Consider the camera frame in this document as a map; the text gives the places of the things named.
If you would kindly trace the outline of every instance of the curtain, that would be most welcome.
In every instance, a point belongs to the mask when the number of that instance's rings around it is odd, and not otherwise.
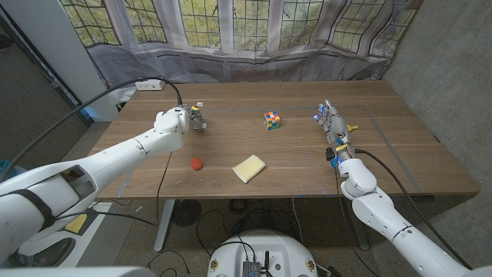
[[[111,86],[379,79],[421,1],[60,2]]]

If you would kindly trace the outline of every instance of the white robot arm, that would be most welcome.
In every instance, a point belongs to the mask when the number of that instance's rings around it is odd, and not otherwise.
[[[393,243],[422,276],[464,276],[470,272],[394,208],[391,198],[377,187],[374,175],[357,159],[347,126],[329,100],[320,104],[319,115],[314,119],[327,133],[340,175],[347,177],[341,183],[341,191],[352,200],[352,209],[364,224]]]
[[[89,157],[32,169],[0,184],[0,264],[27,240],[41,239],[84,212],[98,194],[148,158],[180,149],[196,107],[159,112],[154,128]]]

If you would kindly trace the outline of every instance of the power strip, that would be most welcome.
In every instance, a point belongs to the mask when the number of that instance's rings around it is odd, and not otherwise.
[[[147,80],[136,82],[135,85],[138,90],[162,90],[166,83],[161,80]]]

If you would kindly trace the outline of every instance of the window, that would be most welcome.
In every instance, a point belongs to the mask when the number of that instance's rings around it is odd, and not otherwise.
[[[188,45],[220,48],[217,0],[180,0],[179,3]]]
[[[286,0],[284,2],[280,50],[309,43],[322,6],[322,0]]]
[[[96,43],[119,45],[102,0],[61,0],[61,4],[85,47]]]
[[[391,58],[398,41],[410,24],[415,12],[415,10],[400,11],[392,23],[376,39],[371,54]]]
[[[385,0],[353,0],[334,33],[334,47],[349,52],[359,50],[362,34],[369,28],[381,10]]]
[[[152,0],[125,0],[125,7],[137,42],[166,42]]]
[[[267,51],[268,0],[234,0],[234,50]]]

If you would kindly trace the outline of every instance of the white desk leg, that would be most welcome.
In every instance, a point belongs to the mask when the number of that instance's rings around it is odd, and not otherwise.
[[[357,236],[357,242],[359,242],[359,248],[364,251],[369,250],[369,240],[367,240],[366,231],[364,230],[364,223],[354,214],[352,201],[345,199],[345,205],[354,227],[355,236]]]
[[[159,230],[155,237],[154,251],[160,252],[164,249],[165,240],[169,229],[171,228],[172,211],[175,208],[174,199],[166,199],[164,202],[164,208],[162,209],[161,221],[159,223]]]

